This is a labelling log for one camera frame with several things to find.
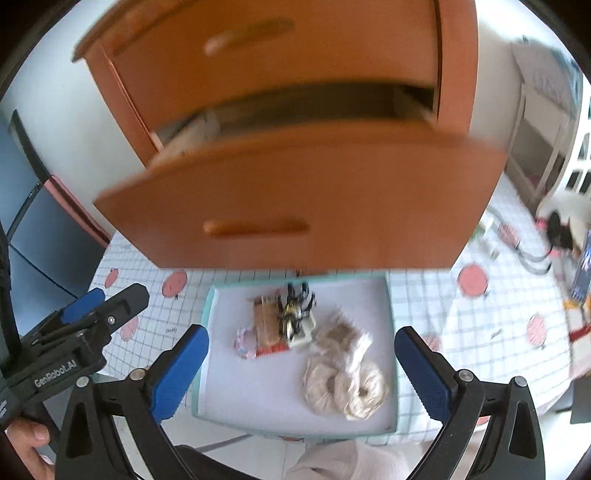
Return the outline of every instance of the bolt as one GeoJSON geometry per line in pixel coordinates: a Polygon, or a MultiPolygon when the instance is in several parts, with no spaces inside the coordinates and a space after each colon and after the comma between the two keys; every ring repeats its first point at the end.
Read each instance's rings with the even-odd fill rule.
{"type": "Polygon", "coordinates": [[[518,387],[527,387],[527,380],[523,377],[515,377],[515,383],[518,387]]]}
{"type": "Polygon", "coordinates": [[[137,382],[138,380],[142,380],[145,376],[146,370],[144,370],[143,368],[136,368],[129,374],[130,379],[135,382],[137,382]]]}
{"type": "Polygon", "coordinates": [[[460,370],[457,376],[460,377],[460,380],[463,380],[464,382],[471,382],[474,380],[474,374],[469,370],[460,370]]]}
{"type": "Polygon", "coordinates": [[[84,388],[85,386],[88,385],[90,380],[88,380],[88,377],[80,377],[78,380],[76,380],[76,386],[80,387],[80,388],[84,388]]]}

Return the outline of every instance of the wooden handle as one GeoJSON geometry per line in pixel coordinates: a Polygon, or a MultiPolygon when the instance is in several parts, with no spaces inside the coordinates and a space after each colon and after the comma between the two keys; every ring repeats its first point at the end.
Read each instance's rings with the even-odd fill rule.
{"type": "Polygon", "coordinates": [[[291,18],[276,17],[241,28],[224,30],[208,38],[203,45],[203,52],[207,57],[213,57],[223,50],[238,48],[269,38],[283,35],[295,26],[291,18]]]}
{"type": "Polygon", "coordinates": [[[255,220],[206,220],[203,231],[212,238],[239,238],[252,235],[298,235],[310,231],[305,220],[296,217],[284,217],[255,220]]]}

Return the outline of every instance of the white tray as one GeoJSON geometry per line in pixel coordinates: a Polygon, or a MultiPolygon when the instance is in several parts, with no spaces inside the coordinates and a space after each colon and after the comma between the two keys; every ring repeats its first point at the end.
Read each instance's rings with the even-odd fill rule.
{"type": "Polygon", "coordinates": [[[290,437],[353,438],[396,431],[397,386],[394,325],[385,275],[339,275],[213,285],[203,309],[202,325],[210,337],[209,354],[193,383],[192,408],[197,417],[258,434],[290,437]],[[316,293],[318,326],[337,306],[374,341],[367,357],[390,379],[390,394],[369,419],[314,414],[303,396],[302,377],[309,349],[274,353],[255,359],[236,354],[233,341],[241,326],[250,326],[252,298],[308,281],[316,293]]]}

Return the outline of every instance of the wall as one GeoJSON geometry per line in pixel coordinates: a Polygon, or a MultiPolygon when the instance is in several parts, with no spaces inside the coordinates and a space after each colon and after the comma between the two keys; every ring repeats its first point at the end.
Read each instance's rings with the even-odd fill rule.
{"type": "Polygon", "coordinates": [[[109,112],[86,63],[71,62],[74,45],[115,0],[82,0],[37,44],[0,111],[17,109],[49,171],[110,233],[92,205],[98,193],[144,167],[109,112]]]}
{"type": "Polygon", "coordinates": [[[523,35],[570,56],[558,37],[518,0],[476,0],[478,78],[470,134],[503,149],[509,144],[521,93],[510,42],[523,35]]]}

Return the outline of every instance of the drawer front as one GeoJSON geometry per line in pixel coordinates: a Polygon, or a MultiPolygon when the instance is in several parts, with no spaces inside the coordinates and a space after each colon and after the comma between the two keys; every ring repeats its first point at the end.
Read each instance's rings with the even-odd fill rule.
{"type": "Polygon", "coordinates": [[[113,62],[153,130],[301,83],[435,87],[436,16],[433,0],[199,0],[120,47],[113,62]]]}
{"type": "Polygon", "coordinates": [[[159,267],[447,268],[504,163],[424,124],[303,125],[150,167],[96,206],[159,267]]]}

